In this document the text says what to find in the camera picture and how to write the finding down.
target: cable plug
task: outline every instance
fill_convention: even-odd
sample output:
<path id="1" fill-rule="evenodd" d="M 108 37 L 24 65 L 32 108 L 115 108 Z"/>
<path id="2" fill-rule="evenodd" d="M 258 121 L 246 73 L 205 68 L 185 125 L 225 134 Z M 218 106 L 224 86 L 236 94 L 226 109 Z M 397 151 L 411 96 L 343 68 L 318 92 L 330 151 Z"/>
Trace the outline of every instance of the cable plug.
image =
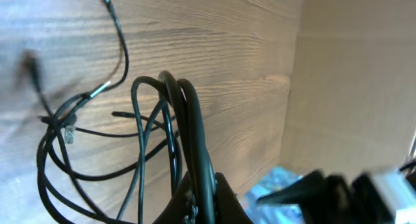
<path id="1" fill-rule="evenodd" d="M 47 125 L 52 125 L 52 117 L 50 117 L 50 116 L 38 116 L 38 118 L 40 119 L 40 121 L 42 123 L 45 123 Z M 77 122 L 77 116 L 75 114 L 72 114 L 72 115 L 68 116 L 67 118 L 68 118 L 68 120 L 62 126 L 62 128 L 65 128 L 69 125 L 74 126 L 75 123 Z"/>
<path id="2" fill-rule="evenodd" d="M 31 81 L 37 93 L 42 92 L 42 79 L 39 59 L 35 51 L 26 50 L 22 56 L 23 69 L 31 76 Z"/>
<path id="3" fill-rule="evenodd" d="M 136 118 L 134 113 L 128 113 L 128 112 L 122 112 L 122 111 L 113 111 L 111 114 L 114 117 Z"/>

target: beige wall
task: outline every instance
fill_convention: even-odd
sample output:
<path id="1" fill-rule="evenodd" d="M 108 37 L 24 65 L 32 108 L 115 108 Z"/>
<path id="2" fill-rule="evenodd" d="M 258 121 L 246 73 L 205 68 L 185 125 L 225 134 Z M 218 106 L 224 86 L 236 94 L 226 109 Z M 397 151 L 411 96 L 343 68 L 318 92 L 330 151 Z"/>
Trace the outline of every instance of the beige wall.
<path id="1" fill-rule="evenodd" d="M 304 0 L 279 161 L 349 177 L 399 165 L 415 113 L 416 0 Z"/>

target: wood grain surface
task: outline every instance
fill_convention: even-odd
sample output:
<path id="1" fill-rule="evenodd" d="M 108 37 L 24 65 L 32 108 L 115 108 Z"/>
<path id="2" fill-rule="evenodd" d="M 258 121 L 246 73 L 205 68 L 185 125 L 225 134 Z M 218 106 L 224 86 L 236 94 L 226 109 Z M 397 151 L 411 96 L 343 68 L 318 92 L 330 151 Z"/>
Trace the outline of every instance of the wood grain surface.
<path id="1" fill-rule="evenodd" d="M 132 111 L 129 91 L 134 78 L 171 71 L 197 89 L 215 171 L 244 193 L 279 155 L 302 0 L 113 3 L 131 58 L 129 76 L 121 87 L 80 110 L 77 126 L 112 133 L 137 131 L 134 121 L 113 118 L 111 112 Z M 25 49 L 38 52 L 45 94 L 57 108 L 69 96 L 101 82 L 117 64 L 120 48 L 101 0 L 0 0 L 0 222 L 53 223 L 36 187 L 35 152 L 46 126 L 36 119 L 44 111 L 19 71 Z M 157 94 L 141 87 L 138 99 L 148 115 Z M 152 134 L 148 150 L 162 139 L 161 132 Z M 68 151 L 74 169 L 99 175 L 134 162 L 138 140 L 76 132 Z M 86 206 L 50 159 L 46 171 L 59 192 Z M 81 184 L 115 217 L 131 176 Z M 146 164 L 145 223 L 161 213 L 169 198 L 164 149 Z M 53 203 L 75 223 L 93 222 L 54 199 Z M 137 221 L 136 212 L 137 193 L 124 219 Z"/>

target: black cable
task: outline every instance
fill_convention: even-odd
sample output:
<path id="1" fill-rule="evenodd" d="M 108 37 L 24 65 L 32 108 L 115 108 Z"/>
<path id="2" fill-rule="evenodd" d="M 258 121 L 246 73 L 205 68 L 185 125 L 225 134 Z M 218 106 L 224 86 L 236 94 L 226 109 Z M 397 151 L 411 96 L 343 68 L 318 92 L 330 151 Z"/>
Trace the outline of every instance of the black cable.
<path id="1" fill-rule="evenodd" d="M 112 84 L 112 85 L 106 87 L 104 89 L 104 92 L 107 92 L 107 91 L 110 91 L 114 88 L 117 88 L 127 78 L 127 74 L 129 73 L 129 53 L 128 53 L 128 50 L 127 50 L 127 45 L 126 45 L 126 42 L 125 42 L 122 26 L 120 25 L 120 22 L 118 21 L 118 17 L 117 17 L 116 11 L 114 9 L 114 6 L 112 5 L 111 0 L 104 0 L 104 2 L 105 2 L 105 5 L 107 6 L 107 10 L 109 11 L 110 16 L 111 16 L 111 18 L 114 22 L 114 26 L 116 27 L 118 39 L 120 40 L 120 43 L 122 44 L 123 52 L 124 52 L 124 64 L 125 64 L 122 78 L 118 82 L 116 82 L 115 84 Z"/>
<path id="2" fill-rule="evenodd" d="M 165 101 L 163 96 L 159 96 L 159 100 Z M 163 114 L 163 121 L 166 128 L 166 139 L 168 142 L 168 152 L 169 152 L 169 163 L 170 163 L 170 189 L 171 194 L 175 194 L 176 188 L 179 186 L 180 181 L 179 179 L 182 179 L 181 177 L 178 177 L 179 173 L 182 175 L 182 171 L 177 171 L 178 168 L 181 168 L 182 165 L 178 165 L 177 161 L 177 148 L 175 147 L 174 142 L 174 136 L 172 134 L 172 123 L 170 122 L 170 112 L 169 112 L 169 106 L 165 105 L 162 108 L 162 114 Z"/>
<path id="3" fill-rule="evenodd" d="M 188 130 L 190 147 L 190 165 L 194 170 L 191 177 L 194 184 L 196 204 L 202 207 L 198 212 L 197 222 L 215 223 L 213 187 L 210 165 L 211 160 L 205 146 L 205 132 L 198 95 L 193 85 L 186 79 L 177 82 L 185 94 L 188 114 Z"/>
<path id="4" fill-rule="evenodd" d="M 416 167 L 416 159 L 411 160 L 410 162 L 404 164 L 399 170 L 405 171 L 407 169 L 413 169 Z"/>
<path id="5" fill-rule="evenodd" d="M 145 121 L 148 121 L 149 120 L 149 118 L 146 117 L 146 116 L 141 116 L 141 117 L 142 117 L 142 120 L 145 120 Z M 170 119 L 171 119 L 171 121 L 173 121 L 173 120 L 175 120 L 175 118 L 176 117 L 173 116 Z M 161 122 L 159 122 L 157 120 L 154 120 L 154 124 L 156 125 L 156 127 L 154 127 L 154 128 L 151 129 L 152 132 L 153 131 L 156 131 L 157 129 L 164 130 L 164 125 Z M 112 138 L 129 138 L 129 137 L 138 136 L 138 133 L 131 133 L 131 134 L 111 134 L 111 133 L 104 133 L 104 132 L 98 132 L 98 131 L 92 131 L 92 130 L 88 130 L 88 129 L 83 129 L 83 128 L 80 128 L 80 127 L 76 127 L 75 130 L 76 131 L 79 131 L 79 132 L 87 133 L 87 134 L 94 134 L 94 135 L 97 135 L 97 136 L 112 137 Z"/>
<path id="6" fill-rule="evenodd" d="M 133 104 L 134 113 L 112 113 L 112 115 L 116 117 L 135 118 L 138 129 L 137 133 L 112 134 L 106 132 L 92 131 L 79 127 L 75 128 L 75 130 L 80 132 L 104 137 L 126 138 L 138 136 L 139 156 L 137 162 L 127 166 L 126 168 L 112 173 L 108 173 L 106 175 L 83 175 L 72 169 L 70 158 L 66 150 L 66 144 L 61 133 L 61 129 L 67 127 L 68 125 L 74 125 L 77 120 L 77 116 L 75 115 L 76 111 L 84 107 L 85 104 L 87 104 L 97 94 L 99 94 L 100 92 L 109 91 L 121 85 L 126 80 L 127 73 L 129 71 L 129 55 L 120 22 L 118 21 L 111 0 L 104 0 L 104 2 L 107 6 L 111 18 L 114 21 L 119 41 L 122 45 L 123 53 L 125 56 L 125 67 L 123 75 L 118 82 L 112 85 L 110 85 L 109 82 L 106 82 L 105 84 L 98 86 L 95 90 L 91 92 L 74 95 L 65 103 L 63 103 L 55 113 L 53 113 L 46 101 L 45 96 L 42 93 L 42 86 L 40 84 L 40 75 L 37 61 L 35 59 L 32 59 L 29 60 L 29 62 L 26 64 L 26 66 L 31 71 L 34 89 L 38 94 L 42 106 L 45 108 L 45 111 L 47 112 L 47 116 L 41 117 L 41 120 L 42 122 L 46 123 L 48 127 L 44 136 L 40 140 L 38 150 L 36 153 L 36 164 L 38 166 L 37 184 L 40 198 L 46 210 L 51 214 L 52 218 L 58 223 L 71 223 L 71 221 L 67 220 L 53 206 L 47 190 L 49 190 L 50 193 L 54 195 L 60 202 L 64 203 L 68 207 L 74 209 L 75 211 L 87 217 L 105 223 L 128 223 L 125 221 L 120 221 L 120 219 L 122 218 L 127 204 L 133 194 L 133 190 L 135 188 L 137 180 L 139 180 L 138 222 L 141 224 L 143 219 L 145 162 L 151 159 L 153 156 L 155 156 L 165 145 L 168 146 L 172 189 L 171 192 L 173 195 L 176 189 L 179 187 L 182 179 L 181 150 L 179 142 L 177 140 L 177 137 L 179 137 L 180 135 L 183 153 L 185 156 L 185 162 L 187 163 L 190 175 L 191 190 L 193 191 L 196 198 L 196 204 L 191 205 L 197 205 L 200 213 L 196 217 L 191 218 L 197 218 L 198 223 L 214 223 L 215 213 L 213 196 L 216 193 L 216 185 L 211 159 L 209 158 L 205 146 L 205 136 L 203 132 L 202 115 L 199 106 L 198 96 L 196 95 L 196 91 L 189 81 L 176 81 L 174 77 L 167 71 L 164 71 L 159 75 L 161 81 L 157 81 L 151 77 L 138 77 L 135 79 L 131 87 L 131 101 Z M 155 108 L 151 113 L 151 116 L 148 118 L 140 115 L 140 110 L 138 107 L 137 90 L 139 84 L 141 83 L 152 86 L 159 93 L 159 102 L 156 104 Z M 172 106 L 174 110 L 173 117 L 170 117 L 170 112 L 167 105 L 168 103 Z M 70 106 L 73 107 L 69 110 L 69 112 L 67 112 L 66 115 L 64 115 L 63 113 L 65 113 L 65 111 L 69 109 Z M 155 120 L 157 114 L 160 111 L 162 111 L 164 123 L 160 123 Z M 175 118 L 177 118 L 178 131 L 173 133 L 172 121 Z M 145 129 L 143 129 L 142 120 L 147 121 Z M 166 138 L 154 149 L 152 149 L 147 155 L 145 155 L 150 133 L 159 128 L 165 131 Z M 58 139 L 58 145 L 62 153 L 63 161 L 60 160 L 53 148 L 53 142 L 56 138 Z M 78 191 L 80 196 L 85 200 L 85 202 L 93 212 L 86 210 L 85 208 L 82 208 L 76 205 L 75 203 L 71 202 L 69 199 L 61 195 L 53 187 L 53 185 L 50 183 L 50 181 L 45 175 L 45 163 L 48 155 L 51 157 L 52 161 L 58 166 L 58 168 L 60 168 L 63 172 L 67 173 L 70 176 L 70 179 L 73 185 L 75 186 L 75 189 Z M 120 207 L 120 211 L 116 219 L 107 217 L 106 214 L 102 212 L 99 209 L 99 207 L 89 198 L 89 196 L 87 196 L 87 194 L 84 192 L 79 182 L 77 181 L 78 179 L 86 181 L 108 180 L 124 175 L 132 170 L 134 170 L 135 172 L 133 174 L 130 187 L 127 191 L 125 199 L 123 200 L 123 203 Z"/>
<path id="7" fill-rule="evenodd" d="M 144 190 L 144 166 L 145 166 L 145 161 L 144 161 L 144 152 L 146 151 L 146 145 L 148 143 L 148 139 L 150 136 L 150 127 L 153 125 L 154 119 L 157 117 L 157 114 L 161 111 L 162 107 L 164 105 L 166 105 L 166 101 L 159 101 L 155 108 L 153 109 L 153 111 L 150 114 L 149 117 L 149 121 L 146 123 L 146 130 L 143 132 L 143 126 L 142 126 L 142 121 L 141 121 L 141 117 L 140 117 L 140 112 L 138 109 L 138 104 L 137 104 L 137 97 L 133 96 L 133 94 L 137 94 L 137 91 L 134 91 L 132 88 L 132 101 L 133 101 L 133 109 L 135 110 L 136 114 L 137 114 L 137 126 L 138 126 L 138 132 L 139 132 L 139 144 L 140 144 L 140 151 L 139 151 L 139 158 L 136 164 L 136 169 L 135 169 L 135 173 L 133 175 L 133 179 L 131 180 L 131 184 L 130 187 L 127 191 L 127 195 L 124 198 L 124 201 L 122 203 L 122 206 L 120 207 L 120 210 L 118 211 L 117 214 L 117 219 L 121 219 L 124 213 L 125 208 L 127 207 L 127 204 L 131 198 L 131 195 L 133 194 L 133 190 L 135 189 L 136 183 L 137 183 L 137 179 L 138 176 L 140 175 L 140 182 L 139 182 L 139 193 L 140 190 Z"/>

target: light wood surface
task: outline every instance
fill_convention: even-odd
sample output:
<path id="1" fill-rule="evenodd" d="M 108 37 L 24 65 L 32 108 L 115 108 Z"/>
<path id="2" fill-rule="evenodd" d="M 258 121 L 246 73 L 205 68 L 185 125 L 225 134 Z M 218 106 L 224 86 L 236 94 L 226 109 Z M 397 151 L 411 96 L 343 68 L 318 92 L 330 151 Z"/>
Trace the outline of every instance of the light wood surface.
<path id="1" fill-rule="evenodd" d="M 416 129 L 415 0 L 304 0 L 280 162 L 350 179 Z"/>
<path id="2" fill-rule="evenodd" d="M 113 133 L 137 131 L 134 121 L 113 118 L 111 112 L 132 111 L 129 91 L 135 77 L 171 71 L 198 91 L 214 169 L 244 193 L 276 164 L 280 151 L 302 0 L 113 3 L 129 48 L 129 76 L 120 88 L 80 110 L 76 125 Z M 36 187 L 35 152 L 46 129 L 36 116 L 44 111 L 27 80 L 17 84 L 24 49 L 38 51 L 45 93 L 56 108 L 113 70 L 120 56 L 118 38 L 101 0 L 0 0 L 0 222 L 53 223 Z M 157 94 L 143 87 L 138 99 L 148 115 Z M 152 134 L 148 150 L 162 139 L 161 132 Z M 99 175 L 134 162 L 138 140 L 76 132 L 68 151 L 74 169 Z M 146 165 L 145 223 L 169 201 L 168 170 L 166 149 Z M 47 176 L 66 197 L 86 206 L 49 159 Z M 115 217 L 131 176 L 81 184 Z M 70 220 L 89 222 L 53 202 Z M 136 221 L 136 212 L 135 193 L 124 219 Z"/>

